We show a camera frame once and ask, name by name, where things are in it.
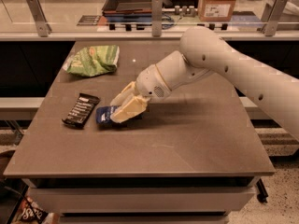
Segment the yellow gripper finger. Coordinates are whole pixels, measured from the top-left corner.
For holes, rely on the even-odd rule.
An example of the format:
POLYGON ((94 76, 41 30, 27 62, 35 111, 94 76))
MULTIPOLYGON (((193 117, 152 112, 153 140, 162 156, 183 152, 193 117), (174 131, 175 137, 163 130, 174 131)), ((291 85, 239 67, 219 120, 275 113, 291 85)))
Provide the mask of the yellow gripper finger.
POLYGON ((150 98, 142 95, 129 95, 126 98, 116 97, 110 104, 115 105, 117 109, 110 117, 116 123, 123 123, 143 113, 149 101, 150 98))
POLYGON ((138 104, 139 91, 135 82, 130 82, 111 102, 111 105, 129 106, 138 104))

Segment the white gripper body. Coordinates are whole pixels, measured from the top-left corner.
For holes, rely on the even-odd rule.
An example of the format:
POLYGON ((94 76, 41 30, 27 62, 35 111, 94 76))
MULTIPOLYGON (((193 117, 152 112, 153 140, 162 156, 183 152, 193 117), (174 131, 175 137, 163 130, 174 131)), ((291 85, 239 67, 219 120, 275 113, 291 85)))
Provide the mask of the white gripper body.
POLYGON ((171 94, 156 64, 143 70, 135 81, 137 90, 152 102, 160 102, 171 94))

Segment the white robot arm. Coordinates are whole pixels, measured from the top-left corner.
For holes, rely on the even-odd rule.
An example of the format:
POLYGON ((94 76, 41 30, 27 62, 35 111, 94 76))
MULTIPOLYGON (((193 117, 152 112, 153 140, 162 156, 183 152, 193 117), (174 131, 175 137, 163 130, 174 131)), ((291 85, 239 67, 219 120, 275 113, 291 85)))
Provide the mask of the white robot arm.
POLYGON ((217 73, 230 81, 295 139, 299 139, 299 80, 228 45, 203 27, 188 29, 179 49, 143 70, 112 101, 111 119, 122 123, 181 85, 217 73))

